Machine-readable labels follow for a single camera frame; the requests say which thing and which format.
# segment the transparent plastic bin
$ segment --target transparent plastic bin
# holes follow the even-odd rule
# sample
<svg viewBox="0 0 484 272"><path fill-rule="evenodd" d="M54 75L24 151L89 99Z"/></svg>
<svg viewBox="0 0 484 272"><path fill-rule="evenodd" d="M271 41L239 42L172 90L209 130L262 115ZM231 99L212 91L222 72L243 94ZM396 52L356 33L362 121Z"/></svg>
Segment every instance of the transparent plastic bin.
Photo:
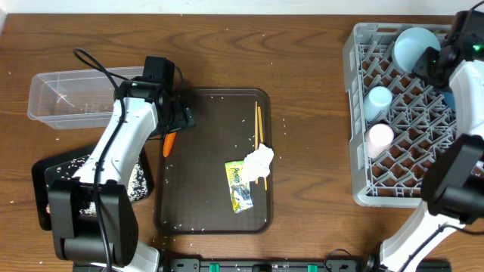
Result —
<svg viewBox="0 0 484 272"><path fill-rule="evenodd" d="M140 76L143 67L110 68L127 78ZM121 84L122 79L114 78ZM53 129L105 127L113 112L114 87L97 70L35 75L30 86L27 115Z"/></svg>

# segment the wooden tabletop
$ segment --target wooden tabletop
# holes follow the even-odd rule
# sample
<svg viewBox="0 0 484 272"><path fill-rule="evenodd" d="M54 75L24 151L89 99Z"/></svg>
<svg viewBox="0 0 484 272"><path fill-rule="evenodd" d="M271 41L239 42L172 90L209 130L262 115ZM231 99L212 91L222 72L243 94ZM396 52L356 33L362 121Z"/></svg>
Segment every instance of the wooden tabletop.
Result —
<svg viewBox="0 0 484 272"><path fill-rule="evenodd" d="M142 66L146 55L164 55L195 86L261 88L271 99L276 159L268 231L164 239L153 224L152 195L134 205L142 241L203 258L322 259L336 248L368 254L412 210L365 208L352 198L342 48L360 22L449 24L451 17L8 15L0 37L0 270L72 265L56 258L51 232L39 226L30 169L96 142L103 129L54 130L26 112L35 74L86 69L74 47L106 67ZM158 145L146 144L155 177ZM481 270L483 241L456 233L431 257L447 258L456 271Z"/></svg>

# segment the wooden chopstick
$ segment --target wooden chopstick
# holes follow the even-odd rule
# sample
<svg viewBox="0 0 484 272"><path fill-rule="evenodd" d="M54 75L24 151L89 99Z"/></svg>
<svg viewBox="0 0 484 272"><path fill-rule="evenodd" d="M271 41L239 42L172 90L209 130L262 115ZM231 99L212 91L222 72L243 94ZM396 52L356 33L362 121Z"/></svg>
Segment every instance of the wooden chopstick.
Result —
<svg viewBox="0 0 484 272"><path fill-rule="evenodd" d="M262 127L262 111L260 107L257 107L257 113L259 114L259 133L260 133L260 143L264 144L264 130ZM264 178L265 190L267 190L267 178Z"/></svg>
<svg viewBox="0 0 484 272"><path fill-rule="evenodd" d="M259 124L257 122L257 101L256 101L256 134L255 134L255 136L256 136L255 142L256 143L254 144L254 147L256 147L256 150L259 148L259 131L258 131L258 129L259 129Z"/></svg>

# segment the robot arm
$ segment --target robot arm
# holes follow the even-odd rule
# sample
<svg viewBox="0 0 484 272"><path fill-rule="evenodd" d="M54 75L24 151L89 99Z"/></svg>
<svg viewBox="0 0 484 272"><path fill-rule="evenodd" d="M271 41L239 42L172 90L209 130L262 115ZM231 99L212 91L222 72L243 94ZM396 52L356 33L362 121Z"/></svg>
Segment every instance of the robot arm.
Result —
<svg viewBox="0 0 484 272"><path fill-rule="evenodd" d="M458 13L445 47L441 51L428 48L414 68L414 74L425 83L453 93L457 140L424 176L423 201L415 212L382 243L380 266L388 270L416 271L440 242L484 212L482 181L470 176L484 155L482 22L480 12Z"/></svg>
<svg viewBox="0 0 484 272"><path fill-rule="evenodd" d="M126 121L118 132L118 135L111 144L104 160L101 172L100 184L106 181L118 181L128 187L129 176L135 166L136 160L144 143L157 128L157 108L153 103L148 103L142 98L125 97ZM85 164L76 171L74 178L78 178L84 184L91 184L95 175L95 164L99 160L107 140L119 122L121 106L116 100L113 108L113 116L106 127L98 145L90 155Z"/></svg>
<svg viewBox="0 0 484 272"><path fill-rule="evenodd" d="M116 270L157 271L160 254L138 241L138 222L126 188L149 137L194 125L190 108L172 91L174 71L174 63L166 58L147 57L143 76L125 79L116 89L112 118L86 164L71 180L56 180L49 188L52 235L59 259L106 266L109 252ZM124 122L119 126L122 114ZM101 239L99 215L79 214L95 200L93 181L101 153L105 156L98 174L99 211L109 250Z"/></svg>

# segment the snack wrapper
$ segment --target snack wrapper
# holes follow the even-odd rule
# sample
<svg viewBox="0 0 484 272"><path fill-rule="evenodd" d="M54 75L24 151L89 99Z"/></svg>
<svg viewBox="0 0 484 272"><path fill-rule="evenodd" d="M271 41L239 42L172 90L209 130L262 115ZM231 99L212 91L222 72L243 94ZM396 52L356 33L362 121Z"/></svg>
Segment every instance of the snack wrapper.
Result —
<svg viewBox="0 0 484 272"><path fill-rule="evenodd" d="M235 213L253 207L252 199L250 198L250 183L243 183L240 179L240 173L242 172L243 167L244 161L225 163L232 208Z"/></svg>

